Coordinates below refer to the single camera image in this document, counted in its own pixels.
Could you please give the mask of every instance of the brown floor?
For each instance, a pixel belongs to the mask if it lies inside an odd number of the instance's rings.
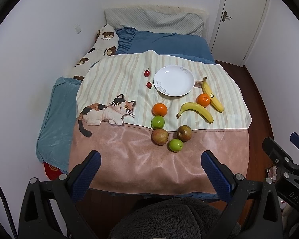
[[[247,179],[262,181],[265,178],[265,170],[272,166],[269,157],[262,151],[262,141],[265,137],[272,136],[269,118],[260,94],[246,67],[238,67],[228,63],[220,63],[225,71],[240,87],[244,101],[252,116],[249,127],[250,157],[247,171]],[[89,226],[100,238],[107,238],[110,230],[125,215],[129,213],[132,206],[141,196],[110,196],[104,192],[89,190],[83,201],[77,203],[77,208],[85,218]],[[211,203],[211,205],[223,210],[226,204],[222,201]],[[240,217],[240,224],[245,220],[251,202],[248,201]]]

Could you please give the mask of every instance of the plate rim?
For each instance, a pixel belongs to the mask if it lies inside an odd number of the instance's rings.
[[[160,91],[160,90],[156,87],[155,77],[156,77],[156,75],[157,75],[157,73],[158,73],[159,71],[161,71],[162,69],[164,69],[164,68],[166,68],[166,67],[182,67],[182,68],[186,69],[187,71],[189,71],[190,74],[191,74],[192,77],[193,77],[193,86],[192,86],[192,88],[191,88],[188,92],[186,92],[186,93],[184,93],[184,94],[182,94],[182,95],[170,95],[170,94],[168,94],[168,93],[165,93],[165,92]],[[195,86],[195,77],[194,77],[193,73],[192,73],[189,69],[187,69],[186,67],[184,67],[184,66],[168,65],[168,66],[164,66],[164,67],[160,68],[160,69],[155,73],[153,82],[154,82],[155,89],[156,89],[157,91],[159,91],[160,93],[162,93],[162,94],[164,94],[164,95],[166,95],[166,96],[170,96],[170,97],[181,97],[181,96],[184,96],[184,95],[186,95],[187,93],[189,93],[189,92],[194,88],[194,86]]]

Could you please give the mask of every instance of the banana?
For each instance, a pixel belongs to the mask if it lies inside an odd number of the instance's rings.
[[[176,118],[179,118],[182,113],[186,110],[194,110],[198,113],[200,113],[209,123],[214,122],[213,116],[209,113],[207,109],[205,109],[203,106],[199,105],[198,103],[195,102],[186,102],[184,103],[181,108],[179,113],[177,113]]]
[[[204,93],[208,94],[208,96],[210,97],[210,102],[214,106],[214,108],[219,112],[223,112],[224,107],[222,106],[220,101],[216,98],[216,96],[213,94],[213,91],[211,90],[208,83],[206,82],[206,79],[207,79],[207,77],[204,77],[203,84],[202,84],[202,89],[203,89]]]

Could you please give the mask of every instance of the orange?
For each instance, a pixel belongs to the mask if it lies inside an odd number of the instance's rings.
[[[156,103],[152,109],[154,115],[164,117],[167,114],[167,107],[163,103]]]
[[[200,94],[197,99],[197,103],[203,107],[207,107],[210,104],[210,98],[206,93]]]

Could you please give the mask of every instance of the cat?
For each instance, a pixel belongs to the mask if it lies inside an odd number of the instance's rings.
[[[135,107],[136,101],[130,101],[124,99],[124,95],[118,95],[110,105],[103,105],[99,103],[94,103],[90,106],[85,107],[79,115],[78,124],[79,130],[82,135],[90,137],[92,132],[86,130],[83,127],[83,120],[87,125],[100,125],[101,121],[107,121],[111,125],[122,125],[123,116],[130,115],[135,117],[133,114],[133,108]]]

